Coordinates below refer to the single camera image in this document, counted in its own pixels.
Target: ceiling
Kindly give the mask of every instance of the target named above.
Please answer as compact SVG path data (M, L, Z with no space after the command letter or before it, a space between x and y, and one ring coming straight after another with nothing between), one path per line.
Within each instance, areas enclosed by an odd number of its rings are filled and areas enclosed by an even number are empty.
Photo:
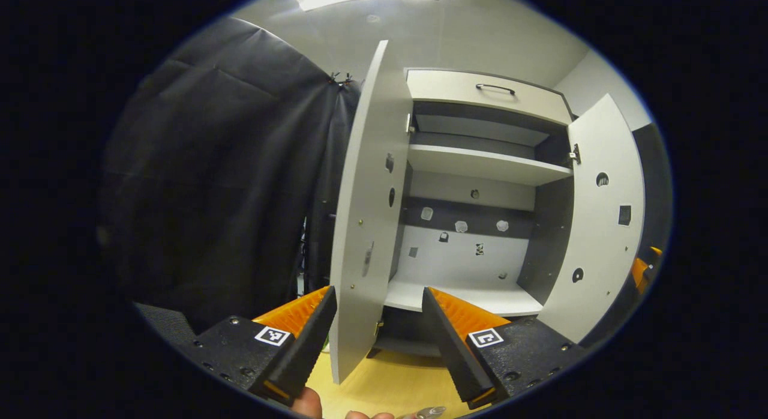
M360 0L304 12L254 0L233 14L276 34L324 71L362 80L382 39L404 67L482 71L554 88L587 44L521 0Z

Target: wall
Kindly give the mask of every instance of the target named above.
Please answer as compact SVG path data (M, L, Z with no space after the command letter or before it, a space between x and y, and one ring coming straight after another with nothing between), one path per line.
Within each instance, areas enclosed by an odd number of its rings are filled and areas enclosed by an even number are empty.
M324 71L356 80L381 39L404 67L483 71L548 88L588 50L520 0L367 0L308 12L296 0L255 0L234 16L276 34Z
M565 95L574 115L583 115L604 94L609 93L632 131L651 122L639 95L636 95L622 75L594 50L589 50L573 71L554 86L554 90Z

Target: drawer handle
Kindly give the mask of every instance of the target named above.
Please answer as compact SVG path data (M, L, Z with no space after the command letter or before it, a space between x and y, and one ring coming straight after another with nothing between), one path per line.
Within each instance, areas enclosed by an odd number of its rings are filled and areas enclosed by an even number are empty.
M512 96L515 96L515 91L511 90L510 88L502 88L501 86L494 86L494 85L480 85L478 83L475 85L475 88L482 89L482 88L497 88L497 89L503 89L505 91L509 91L509 94Z

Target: open cabinet door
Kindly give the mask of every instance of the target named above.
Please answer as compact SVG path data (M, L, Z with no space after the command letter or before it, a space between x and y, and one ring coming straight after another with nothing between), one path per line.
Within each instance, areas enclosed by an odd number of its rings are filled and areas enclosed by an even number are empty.
M581 342L614 303L637 254L645 213L632 132L609 94L568 126L574 213L562 269L538 319Z
M387 43L379 42L363 82L338 191L330 276L338 313L329 337L337 384L376 340L403 198L413 101Z

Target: floor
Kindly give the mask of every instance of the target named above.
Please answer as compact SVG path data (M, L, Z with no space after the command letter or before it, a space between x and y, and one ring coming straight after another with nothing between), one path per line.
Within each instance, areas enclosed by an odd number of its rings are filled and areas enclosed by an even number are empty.
M321 353L307 386L320 395L323 417L327 419L345 417L350 410L362 411L368 416L388 412L400 417L426 407L445 406L440 419L471 412L459 399L451 376L439 358L381 351L375 358L363 359L354 372L337 385L331 377L330 355Z

